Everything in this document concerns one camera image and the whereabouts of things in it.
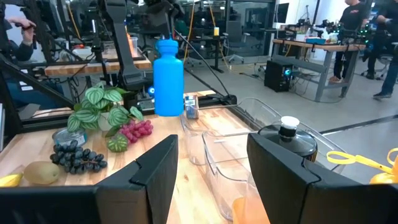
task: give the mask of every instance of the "banana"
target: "banana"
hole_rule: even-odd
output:
[[[0,187],[17,187],[22,179],[22,174],[12,174],[0,178]]]

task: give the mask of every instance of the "person's hand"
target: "person's hand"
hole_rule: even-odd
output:
[[[34,22],[23,17],[11,17],[8,19],[8,22],[13,24],[20,23],[24,28],[28,28],[30,26],[36,27],[36,24],[34,24]]]
[[[22,30],[22,43],[31,45],[33,43],[34,29]]]

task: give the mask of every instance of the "red grapes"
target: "red grapes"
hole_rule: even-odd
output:
[[[119,133],[124,134],[128,138],[130,144],[134,144],[139,138],[152,134],[153,128],[149,120],[141,121],[137,124],[134,120],[131,120],[129,124],[124,124],[121,127]]]

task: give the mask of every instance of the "yellow scissors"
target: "yellow scissors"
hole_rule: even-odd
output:
[[[387,161],[391,165],[394,165],[394,161],[392,161],[390,159],[390,155],[393,152],[398,152],[398,148],[391,149],[388,152]],[[341,156],[341,157],[344,157],[344,159],[335,159],[335,158],[332,158],[331,156]],[[377,169],[382,170],[382,171],[384,171],[384,172],[386,172],[388,174],[393,174],[392,173],[392,169],[390,167],[384,166],[384,165],[382,165],[382,164],[380,164],[380,163],[378,163],[376,161],[373,161],[371,159],[368,159],[368,158],[360,156],[360,155],[355,155],[354,156],[354,155],[351,155],[351,154],[348,154],[348,153],[345,153],[345,152],[330,151],[330,152],[328,152],[326,154],[326,157],[327,157],[329,162],[332,162],[334,164],[347,165],[347,164],[354,164],[355,162],[358,162],[360,164],[364,164],[364,165],[367,165],[367,166],[370,166],[370,167],[373,167],[373,168],[377,168]]]

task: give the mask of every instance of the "chair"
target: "chair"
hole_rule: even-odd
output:
[[[226,47],[228,50],[239,50],[242,47],[246,47],[246,37],[250,34],[243,33],[241,21],[239,20],[228,21],[227,33],[223,33],[223,35],[226,36],[226,40],[224,41],[224,47]],[[228,60],[229,63],[234,61],[236,58],[244,63],[244,58],[236,54],[225,57],[225,59]]]

